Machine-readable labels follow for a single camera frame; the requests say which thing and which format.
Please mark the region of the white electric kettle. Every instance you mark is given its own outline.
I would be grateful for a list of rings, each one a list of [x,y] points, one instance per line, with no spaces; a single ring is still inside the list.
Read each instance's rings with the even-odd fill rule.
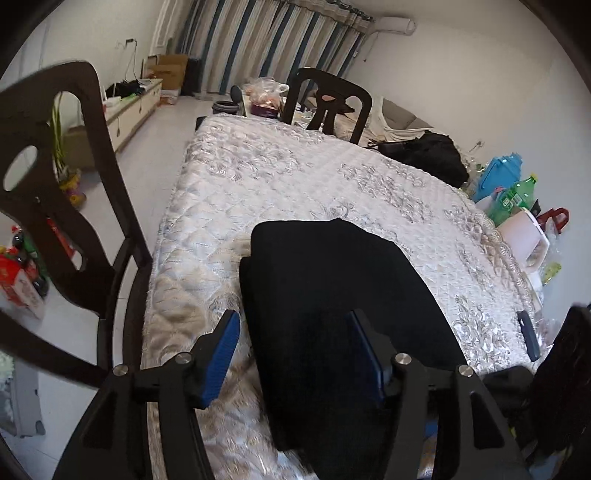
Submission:
[[[535,272],[541,267],[550,241],[529,210],[521,208],[501,223],[497,230],[525,273]]]

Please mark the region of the striped curtain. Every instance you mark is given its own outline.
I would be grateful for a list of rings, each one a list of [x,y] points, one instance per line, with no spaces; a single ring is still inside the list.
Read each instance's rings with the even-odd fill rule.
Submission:
[[[259,77],[286,83],[298,69],[346,74],[375,19],[347,1],[190,1],[174,52],[197,60],[197,91],[226,94]]]

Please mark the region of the green potted plant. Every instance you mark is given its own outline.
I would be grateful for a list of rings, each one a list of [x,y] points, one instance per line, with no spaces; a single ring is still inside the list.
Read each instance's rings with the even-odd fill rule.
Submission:
[[[53,135],[52,163],[56,180],[61,192],[67,197],[69,203],[79,210],[86,202],[86,195],[80,190],[81,171],[71,169],[66,163],[64,134],[61,125],[61,101],[63,93],[55,97],[48,125]]]

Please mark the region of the black bag on sofa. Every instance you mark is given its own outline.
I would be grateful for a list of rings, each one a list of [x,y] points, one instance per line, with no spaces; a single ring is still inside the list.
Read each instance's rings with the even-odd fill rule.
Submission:
[[[448,185],[460,188],[469,180],[460,151],[446,135],[425,131],[422,136],[401,142],[381,142],[370,146],[380,154],[423,170]]]

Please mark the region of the cardboard box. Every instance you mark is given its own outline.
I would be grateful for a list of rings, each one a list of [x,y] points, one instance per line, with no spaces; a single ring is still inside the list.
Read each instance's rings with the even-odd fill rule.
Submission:
[[[163,90],[179,90],[187,63],[188,56],[184,54],[151,55],[144,64],[143,77],[161,79]]]

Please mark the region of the white air conditioner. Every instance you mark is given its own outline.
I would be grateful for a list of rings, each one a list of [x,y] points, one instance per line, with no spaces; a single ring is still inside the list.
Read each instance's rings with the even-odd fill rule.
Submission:
[[[381,17],[374,23],[373,30],[378,33],[411,36],[417,30],[417,22],[408,17]]]

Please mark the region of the black pants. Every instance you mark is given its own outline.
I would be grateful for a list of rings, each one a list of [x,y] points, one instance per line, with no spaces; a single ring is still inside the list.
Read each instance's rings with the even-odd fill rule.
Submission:
[[[362,360],[353,311],[427,367],[465,360],[405,253],[342,219],[266,221],[252,230],[239,284],[276,449],[296,451],[322,479],[380,477],[397,403]]]

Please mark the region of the beige sofa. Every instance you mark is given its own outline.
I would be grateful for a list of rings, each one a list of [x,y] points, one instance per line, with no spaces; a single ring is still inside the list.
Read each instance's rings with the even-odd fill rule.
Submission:
[[[361,114],[362,102],[356,97],[348,99],[346,104],[353,108],[352,113],[339,114],[335,117],[335,136],[349,141]],[[418,138],[425,130],[433,127],[412,112],[382,96],[373,100],[370,116],[363,127],[360,146],[369,143],[406,141]]]

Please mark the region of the low white cabinet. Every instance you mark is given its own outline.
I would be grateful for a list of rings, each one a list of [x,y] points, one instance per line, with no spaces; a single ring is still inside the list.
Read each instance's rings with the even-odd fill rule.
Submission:
[[[132,95],[105,111],[105,122],[114,152],[120,151],[156,110],[161,95],[161,79],[145,79],[142,95]],[[65,163],[72,168],[93,170],[94,161],[84,125],[71,127],[63,137]]]

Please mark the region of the white quilted table cover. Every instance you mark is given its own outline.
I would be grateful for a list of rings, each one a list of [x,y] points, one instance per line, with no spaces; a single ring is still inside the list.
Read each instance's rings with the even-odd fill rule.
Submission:
[[[465,360],[481,375],[530,358],[517,313],[533,309],[511,249],[459,189],[375,151],[276,121],[214,115],[188,146],[160,225],[142,364],[163,365],[225,311],[240,333],[221,392],[195,414],[211,479],[322,479],[274,446],[245,321],[239,265],[266,221],[342,219],[394,242],[430,289]],[[166,476],[148,407],[153,473]]]

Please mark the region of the red gift box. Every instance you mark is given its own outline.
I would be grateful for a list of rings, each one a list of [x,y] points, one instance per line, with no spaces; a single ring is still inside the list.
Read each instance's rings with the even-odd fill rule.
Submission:
[[[16,259],[1,256],[1,290],[6,298],[28,309],[37,319],[45,316],[45,301],[37,285],[41,279],[35,263],[22,267]]]

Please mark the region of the blue plastic jug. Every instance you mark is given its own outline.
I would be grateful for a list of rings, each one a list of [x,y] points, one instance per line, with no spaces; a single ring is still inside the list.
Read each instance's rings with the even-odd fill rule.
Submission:
[[[477,203],[498,187],[509,188],[521,179],[523,159],[517,153],[493,158],[481,174],[471,199]]]

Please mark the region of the red handled bag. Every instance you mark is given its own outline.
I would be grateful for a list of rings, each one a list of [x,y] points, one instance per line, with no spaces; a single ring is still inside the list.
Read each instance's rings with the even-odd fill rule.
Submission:
[[[570,212],[564,207],[549,209],[537,216],[537,221],[544,232],[547,232],[549,225],[552,224],[554,231],[558,235],[562,233],[569,220]]]

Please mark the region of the dark chair at left side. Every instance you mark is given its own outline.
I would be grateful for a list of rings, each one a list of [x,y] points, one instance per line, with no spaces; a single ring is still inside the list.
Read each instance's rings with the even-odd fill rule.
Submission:
[[[53,170],[55,134],[49,124],[58,94],[81,106],[93,161],[123,233],[109,261],[92,225],[60,190]],[[1,170],[25,148],[37,158],[17,185],[1,190],[1,211],[32,240],[58,292],[99,318],[96,361],[84,361],[38,337],[7,314],[1,316],[2,351],[65,380],[100,387],[111,372],[114,313],[129,261],[145,279],[151,256],[133,210],[109,137],[98,77],[85,61],[39,70],[1,93]]]

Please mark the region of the dark chair at far end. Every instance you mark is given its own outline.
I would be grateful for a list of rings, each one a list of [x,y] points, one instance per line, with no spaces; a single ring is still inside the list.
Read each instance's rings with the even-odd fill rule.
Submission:
[[[346,101],[349,98],[356,98],[362,103],[362,109],[358,115],[358,120],[356,120],[355,127],[353,127],[353,133],[349,137],[349,142],[358,144],[373,108],[372,96],[359,85],[317,68],[300,68],[297,73],[290,77],[290,81],[287,82],[290,90],[287,93],[287,101],[283,113],[280,115],[280,121],[290,124],[294,120],[298,95],[301,86],[307,81],[313,81],[318,86],[317,109],[315,109],[311,121],[308,122],[307,129],[318,130],[322,128],[325,134],[334,135],[335,116],[346,106]]]

